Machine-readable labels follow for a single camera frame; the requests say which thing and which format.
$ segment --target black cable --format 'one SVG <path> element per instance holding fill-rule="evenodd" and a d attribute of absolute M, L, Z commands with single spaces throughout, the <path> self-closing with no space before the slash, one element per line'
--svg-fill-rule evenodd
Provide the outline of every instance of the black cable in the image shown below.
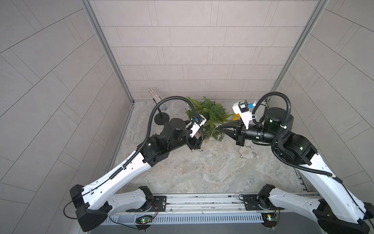
<path fill-rule="evenodd" d="M 291 102 L 289 100 L 289 98 L 281 93 L 281 92 L 269 92 L 267 94 L 265 94 L 264 96 L 262 96 L 262 98 L 260 98 L 260 100 L 258 101 L 258 103 L 262 103 L 266 98 L 270 97 L 270 96 L 280 96 L 281 98 L 284 99 L 284 101 L 286 102 L 286 115 L 285 117 L 283 118 L 282 122 L 281 122 L 281 126 L 286 126 L 287 122 L 288 122 L 288 119 L 291 115 Z M 256 110 L 258 109 L 258 107 L 260 106 L 260 104 L 256 105 L 254 108 L 253 108 L 253 111 L 252 111 L 252 121 L 254 124 L 256 125 L 261 125 L 260 122 L 257 122 L 256 119 L 254 118 L 254 115 L 256 113 Z M 275 146 L 276 146 L 276 142 L 278 140 L 278 137 L 279 135 L 281 134 L 282 131 L 284 131 L 285 129 L 283 127 L 279 127 L 277 132 L 275 133 L 275 136 L 273 138 L 273 141 L 272 141 L 272 144 L 271 144 L 271 147 L 272 147 L 272 152 L 274 154 L 274 156 L 280 160 L 282 163 L 290 166 L 290 167 L 293 167 L 293 168 L 296 168 L 296 169 L 299 169 L 299 170 L 303 170 L 303 171 L 307 171 L 307 172 L 310 172 L 310 173 L 315 173 L 315 174 L 321 174 L 321 175 L 326 175 L 328 177 L 332 177 L 334 180 L 336 180 L 337 182 L 339 183 L 342 183 L 343 181 L 338 178 L 338 177 L 333 177 L 333 174 L 330 173 L 330 172 L 327 172 L 327 171 L 321 171 L 321 170 L 316 170 L 316 169 L 311 169 L 311 168 L 307 168 L 307 167 L 303 167 L 303 166 L 300 166 L 300 165 L 294 165 L 292 163 L 289 163 L 287 162 L 287 160 L 283 159 L 276 151 L 275 151 Z"/>
<path fill-rule="evenodd" d="M 108 216 L 108 217 L 109 217 L 109 219 L 110 219 L 113 223 L 115 223 L 115 224 L 120 224 L 120 225 L 123 225 L 123 226 L 125 226 L 125 227 L 128 227 L 128 228 L 131 228 L 131 229 L 138 230 L 137 228 L 133 228 L 133 227 L 127 226 L 126 224 L 117 223 L 117 222 L 113 221 L 113 219 L 112 219 L 110 216 Z"/>
<path fill-rule="evenodd" d="M 252 141 L 252 143 L 254 143 L 255 145 L 262 145 L 262 146 L 271 146 L 271 144 L 267 144 L 267 143 L 259 143 L 259 142 L 255 142 L 255 141 Z"/>
<path fill-rule="evenodd" d="M 371 226 L 373 227 L 373 230 L 374 230 L 374 225 L 373 223 L 371 222 L 369 216 L 360 208 L 360 206 L 357 204 L 357 202 L 353 199 L 352 195 L 350 194 L 350 192 L 348 191 L 347 187 L 345 187 L 344 184 L 341 184 L 343 185 L 344 189 L 347 191 L 348 195 L 351 197 L 352 201 L 356 204 L 356 206 L 358 207 L 358 209 L 364 214 L 364 217 L 366 216 L 366 218 L 369 220 Z"/>

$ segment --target round black base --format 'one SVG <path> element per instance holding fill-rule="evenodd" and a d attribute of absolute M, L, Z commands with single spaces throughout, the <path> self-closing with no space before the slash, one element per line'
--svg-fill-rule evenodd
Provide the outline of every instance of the round black base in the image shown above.
<path fill-rule="evenodd" d="M 169 119 L 170 119 L 169 115 L 163 112 L 162 114 L 160 113 L 156 114 L 156 116 L 154 117 L 154 122 L 158 125 L 164 125 L 164 123 L 169 121 Z"/>

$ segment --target metal frame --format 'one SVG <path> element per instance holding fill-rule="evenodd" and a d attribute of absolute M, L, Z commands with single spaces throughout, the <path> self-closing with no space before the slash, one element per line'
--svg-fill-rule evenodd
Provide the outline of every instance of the metal frame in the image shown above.
<path fill-rule="evenodd" d="M 308 38 L 310 32 L 312 31 L 314 25 L 316 24 L 318 18 L 321 16 L 323 10 L 325 9 L 325 5 L 329 0 L 319 0 L 317 5 L 315 6 L 312 14 L 310 15 L 299 39 L 297 40 L 294 48 L 292 49 L 290 55 L 288 56 L 286 63 L 284 64 L 281 72 L 278 75 L 277 80 L 275 81 L 271 91 L 276 91 L 280 86 L 283 78 L 287 74 L 289 68 L 291 67 L 292 63 L 294 62 L 296 56 L 298 55 L 299 51 L 301 50 L 303 44 L 305 43 L 306 39 Z"/>
<path fill-rule="evenodd" d="M 95 16 L 95 13 L 94 13 L 94 11 L 91 7 L 91 4 L 90 4 L 89 0 L 81 0 L 81 3 L 82 3 L 83 9 L 85 10 L 86 15 L 88 16 L 88 19 L 90 20 L 91 25 L 92 25 L 100 43 L 101 43 L 101 45 L 103 46 L 105 54 L 108 56 L 109 63 L 112 66 L 112 68 L 114 70 L 114 73 L 117 75 L 122 87 L 125 89 L 125 93 L 129 97 L 130 102 L 134 103 L 134 99 L 132 98 L 131 93 L 129 91 L 129 88 L 127 87 L 127 85 L 125 83 L 125 80 L 122 76 L 121 70 L 119 69 L 118 64 L 117 64 L 117 62 L 116 62 L 116 60 L 113 56 L 113 53 L 110 49 L 108 41 L 106 40 L 105 35 L 104 35 L 103 31 L 101 30 L 101 26 L 100 26 L 99 21 L 97 20 L 97 18 Z"/>

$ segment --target vent grille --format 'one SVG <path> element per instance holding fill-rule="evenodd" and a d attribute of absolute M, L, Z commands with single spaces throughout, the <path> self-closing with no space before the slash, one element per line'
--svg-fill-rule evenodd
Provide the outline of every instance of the vent grille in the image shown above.
<path fill-rule="evenodd" d="M 135 219 L 141 215 L 112 215 L 113 221 L 134 225 Z M 152 224 L 206 224 L 206 223 L 263 223 L 261 213 L 230 214 L 158 214 Z M 112 225 L 107 218 L 102 225 Z"/>

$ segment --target microphone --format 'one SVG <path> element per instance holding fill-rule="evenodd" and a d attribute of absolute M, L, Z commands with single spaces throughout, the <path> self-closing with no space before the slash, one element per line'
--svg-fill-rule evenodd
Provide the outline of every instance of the microphone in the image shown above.
<path fill-rule="evenodd" d="M 152 96 L 154 102 L 157 104 L 159 103 L 162 99 L 153 91 L 152 88 L 149 88 L 148 90 L 149 94 Z M 163 103 L 161 106 L 158 108 L 159 113 L 154 116 L 154 122 L 158 125 L 164 125 L 167 121 L 169 121 L 170 117 L 167 113 L 163 113 L 161 111 L 166 111 L 168 109 L 168 106 Z"/>
<path fill-rule="evenodd" d="M 149 94 L 152 96 L 153 100 L 155 101 L 155 103 L 159 103 L 162 99 L 153 91 L 152 88 L 149 88 L 148 90 Z M 164 104 L 161 104 L 160 106 L 160 110 L 161 111 L 166 111 L 168 109 L 168 106 L 164 103 Z"/>

